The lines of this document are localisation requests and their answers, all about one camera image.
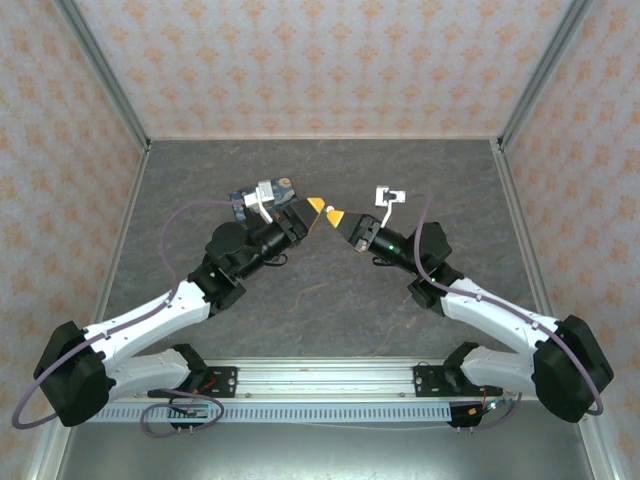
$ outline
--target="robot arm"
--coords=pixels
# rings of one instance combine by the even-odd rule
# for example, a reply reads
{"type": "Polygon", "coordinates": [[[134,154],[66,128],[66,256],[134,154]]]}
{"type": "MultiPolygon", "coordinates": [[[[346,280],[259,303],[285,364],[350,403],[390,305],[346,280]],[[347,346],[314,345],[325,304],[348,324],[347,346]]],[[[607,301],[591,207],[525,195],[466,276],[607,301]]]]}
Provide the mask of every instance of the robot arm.
{"type": "Polygon", "coordinates": [[[62,364],[41,384],[42,391],[65,426],[78,425],[109,400],[160,388],[193,391],[206,381],[206,365],[188,345],[161,354],[130,358],[158,340],[188,325],[202,322],[231,307],[244,293],[239,280],[257,272],[297,246],[322,212],[320,198],[297,200],[249,232],[237,222],[220,225],[206,245],[202,263],[169,293],[119,317],[79,329],[74,322],[58,327],[34,372],[38,378],[72,348],[101,336],[62,364]],[[166,304],[146,320],[127,322],[166,304]]]}
{"type": "Polygon", "coordinates": [[[580,420],[594,396],[571,359],[541,326],[563,339],[585,367],[598,392],[613,379],[607,359],[583,320],[571,315],[559,321],[529,312],[483,290],[449,266],[445,258],[452,249],[440,224],[422,226],[419,261],[434,281],[449,287],[451,292],[419,276],[413,253],[415,231],[405,238],[385,228],[377,218],[360,213],[331,210],[327,217],[356,251],[369,251],[378,257],[378,264],[394,265],[417,276],[408,288],[422,308],[472,325],[516,352],[495,352],[468,342],[461,345],[444,363],[447,382],[453,387],[468,381],[478,386],[522,392],[537,396],[549,411],[565,421],[580,420]],[[475,298],[454,293],[455,290],[472,293],[475,298]],[[528,316],[531,324],[487,299],[499,300],[528,316]]]}

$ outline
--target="orange patterned wall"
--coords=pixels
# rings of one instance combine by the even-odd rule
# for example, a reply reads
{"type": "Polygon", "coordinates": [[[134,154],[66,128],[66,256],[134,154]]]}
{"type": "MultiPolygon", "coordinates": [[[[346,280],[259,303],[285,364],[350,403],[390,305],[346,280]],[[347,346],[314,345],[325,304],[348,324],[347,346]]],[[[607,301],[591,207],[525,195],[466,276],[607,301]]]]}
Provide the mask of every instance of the orange patterned wall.
{"type": "MultiPolygon", "coordinates": [[[[51,0],[0,4],[0,476],[38,431],[10,427],[54,327],[96,304],[140,151],[51,0]]],[[[35,401],[24,420],[43,414],[35,401]]]]}
{"type": "Polygon", "coordinates": [[[497,136],[570,0],[79,0],[153,138],[497,136]]]}
{"type": "Polygon", "coordinates": [[[509,161],[555,305],[590,323],[613,364],[605,400],[629,479],[640,472],[638,139],[640,9],[596,0],[509,161]]]}

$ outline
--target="patterned wallpaper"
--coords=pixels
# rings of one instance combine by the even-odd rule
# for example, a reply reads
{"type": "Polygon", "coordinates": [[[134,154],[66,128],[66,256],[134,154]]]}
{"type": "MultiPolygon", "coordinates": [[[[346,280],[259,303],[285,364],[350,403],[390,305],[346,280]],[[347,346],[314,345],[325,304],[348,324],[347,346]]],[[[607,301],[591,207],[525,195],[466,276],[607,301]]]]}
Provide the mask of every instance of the patterned wallpaper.
{"type": "Polygon", "coordinates": [[[79,0],[152,138],[497,136],[570,0],[79,0]]]}
{"type": "Polygon", "coordinates": [[[627,478],[640,472],[640,9],[596,0],[509,152],[562,315],[597,334],[627,478]]]}
{"type": "Polygon", "coordinates": [[[140,152],[51,0],[3,0],[0,32],[0,476],[21,479],[39,431],[13,407],[53,328],[93,312],[140,152]]]}

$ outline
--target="gray floor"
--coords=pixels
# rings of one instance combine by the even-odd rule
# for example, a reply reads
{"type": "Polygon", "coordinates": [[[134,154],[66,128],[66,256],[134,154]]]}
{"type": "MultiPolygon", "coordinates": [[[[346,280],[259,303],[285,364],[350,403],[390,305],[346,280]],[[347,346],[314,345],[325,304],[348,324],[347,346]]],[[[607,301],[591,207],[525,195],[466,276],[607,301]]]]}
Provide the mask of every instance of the gray floor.
{"type": "Polygon", "coordinates": [[[577,426],[538,403],[473,435],[330,426],[219,424],[145,437],[139,425],[74,428],[59,480],[590,480],[577,426]]]}
{"type": "MultiPolygon", "coordinates": [[[[160,232],[173,211],[201,199],[226,199],[266,178],[289,177],[299,196],[321,196],[342,210],[382,218],[375,187],[407,190],[389,224],[409,235],[424,202],[453,246],[450,263],[478,284],[533,308],[518,243],[488,141],[268,140],[154,142],[131,219],[106,317],[170,287],[158,256],[160,232]]],[[[170,253],[186,275],[202,259],[230,207],[187,213],[170,233],[170,253]]],[[[190,343],[217,356],[446,357],[465,340],[500,344],[478,330],[421,310],[409,298],[412,278],[376,268],[326,220],[284,268],[243,282],[247,294],[215,318],[165,338],[153,351],[190,343]]]]}

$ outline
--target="enclosure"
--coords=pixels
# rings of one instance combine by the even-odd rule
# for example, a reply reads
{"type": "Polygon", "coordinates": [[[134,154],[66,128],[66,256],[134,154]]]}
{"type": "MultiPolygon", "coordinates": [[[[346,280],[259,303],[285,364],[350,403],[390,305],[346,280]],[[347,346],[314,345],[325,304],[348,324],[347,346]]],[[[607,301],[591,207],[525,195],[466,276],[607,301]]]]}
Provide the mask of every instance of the enclosure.
{"type": "MultiPolygon", "coordinates": [[[[458,465],[456,452],[475,450],[477,438],[425,431],[394,437],[381,478],[540,478],[536,449],[550,459],[540,467],[547,478],[635,478],[639,25],[630,0],[5,1],[6,477],[102,478],[131,467],[132,451],[162,460],[122,475],[177,475],[187,462],[210,472],[221,467],[203,460],[207,441],[244,462],[244,470],[223,466],[217,474],[226,478],[325,478],[305,457],[322,448],[352,478],[376,473],[353,462],[375,463],[375,452],[391,448],[377,433],[220,425],[193,450],[185,439],[143,441],[131,425],[9,426],[56,326],[101,322],[170,288],[159,243],[173,212],[289,178],[300,197],[379,217],[376,186],[405,190],[389,225],[406,236],[431,199],[429,219],[447,233],[452,265],[510,302],[585,319],[615,372],[600,417],[563,424],[531,401],[487,432],[488,443],[504,445],[489,455],[507,459],[497,467],[482,455],[458,465]],[[250,461],[238,456],[246,438],[250,461]],[[262,470],[270,454],[260,449],[270,442],[286,473],[262,470]],[[416,461],[416,442],[438,449],[416,461]],[[531,458],[518,464],[523,451],[531,458]],[[441,462],[440,473],[421,470],[424,462],[441,462]]],[[[168,253],[182,276],[200,263],[215,227],[233,220],[229,206],[203,207],[173,225],[168,253]]],[[[247,294],[234,308],[148,351],[189,343],[205,359],[291,357],[334,368],[444,359],[465,341],[506,348],[421,309],[406,273],[375,268],[324,219],[288,256],[285,268],[243,282],[247,294]]],[[[49,408],[36,397],[25,417],[49,408]]]]}

